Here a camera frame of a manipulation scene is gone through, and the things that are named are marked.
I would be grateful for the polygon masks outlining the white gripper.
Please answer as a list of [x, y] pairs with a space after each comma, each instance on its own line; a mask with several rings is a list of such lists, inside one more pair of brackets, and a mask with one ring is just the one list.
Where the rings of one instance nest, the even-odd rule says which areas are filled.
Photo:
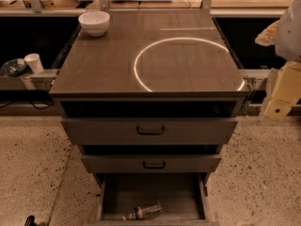
[[301, 0], [292, 4], [280, 17], [256, 37], [261, 46], [275, 45], [276, 54], [288, 60], [277, 72], [277, 80], [262, 115], [283, 121], [301, 99]]

